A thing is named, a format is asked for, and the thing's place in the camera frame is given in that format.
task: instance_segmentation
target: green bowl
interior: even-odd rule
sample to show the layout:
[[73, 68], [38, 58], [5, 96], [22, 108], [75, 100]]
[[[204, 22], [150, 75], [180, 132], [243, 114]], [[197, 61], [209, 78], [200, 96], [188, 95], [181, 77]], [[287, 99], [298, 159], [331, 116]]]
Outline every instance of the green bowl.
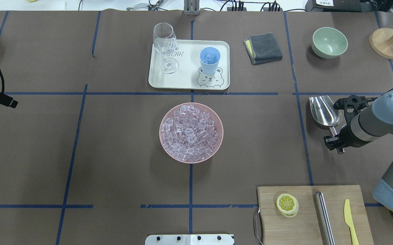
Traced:
[[348, 48], [348, 40], [337, 29], [322, 27], [313, 34], [312, 49], [324, 59], [333, 59], [343, 54]]

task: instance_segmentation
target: wooden cutting board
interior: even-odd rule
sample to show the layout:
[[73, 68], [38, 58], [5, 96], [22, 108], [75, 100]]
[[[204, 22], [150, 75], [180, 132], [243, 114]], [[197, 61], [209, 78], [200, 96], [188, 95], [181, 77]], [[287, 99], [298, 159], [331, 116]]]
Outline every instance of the wooden cutting board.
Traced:
[[[321, 245], [316, 191], [324, 194], [336, 245], [351, 245], [351, 235], [343, 216], [345, 199], [349, 199], [352, 220], [360, 245], [374, 245], [360, 186], [261, 186], [257, 187], [265, 245]], [[277, 197], [289, 193], [299, 202], [296, 217], [284, 217], [276, 207]]]

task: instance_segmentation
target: cutting board handle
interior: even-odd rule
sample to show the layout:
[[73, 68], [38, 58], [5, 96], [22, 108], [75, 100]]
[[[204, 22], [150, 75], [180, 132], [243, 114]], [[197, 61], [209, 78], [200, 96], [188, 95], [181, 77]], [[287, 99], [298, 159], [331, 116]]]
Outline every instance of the cutting board handle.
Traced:
[[260, 242], [260, 244], [264, 245], [263, 242], [260, 240], [260, 238], [257, 236], [257, 216], [259, 216], [259, 214], [260, 214], [260, 207], [258, 208], [257, 213], [254, 216], [254, 235], [257, 238], [257, 240]]

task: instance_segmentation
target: robotic arm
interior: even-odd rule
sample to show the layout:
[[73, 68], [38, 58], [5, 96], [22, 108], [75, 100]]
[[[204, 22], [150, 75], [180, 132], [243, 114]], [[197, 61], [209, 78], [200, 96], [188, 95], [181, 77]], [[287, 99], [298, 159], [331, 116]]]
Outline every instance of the robotic arm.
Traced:
[[[369, 106], [368, 102], [372, 101], [374, 103]], [[330, 150], [348, 146], [361, 147], [388, 133], [393, 135], [393, 90], [376, 99], [349, 96], [337, 100], [333, 107], [344, 110], [347, 123], [339, 134], [324, 137], [325, 145]], [[393, 211], [393, 162], [372, 195]]]

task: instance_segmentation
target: metal ice scoop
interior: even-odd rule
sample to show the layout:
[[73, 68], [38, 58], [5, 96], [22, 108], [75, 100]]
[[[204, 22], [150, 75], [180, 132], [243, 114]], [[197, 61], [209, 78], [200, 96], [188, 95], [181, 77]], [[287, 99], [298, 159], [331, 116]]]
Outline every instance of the metal ice scoop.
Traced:
[[[310, 109], [313, 119], [321, 129], [328, 129], [332, 137], [337, 135], [335, 128], [342, 121], [342, 114], [333, 108], [334, 102], [329, 96], [310, 97]], [[343, 154], [343, 149], [337, 149], [339, 154]]]

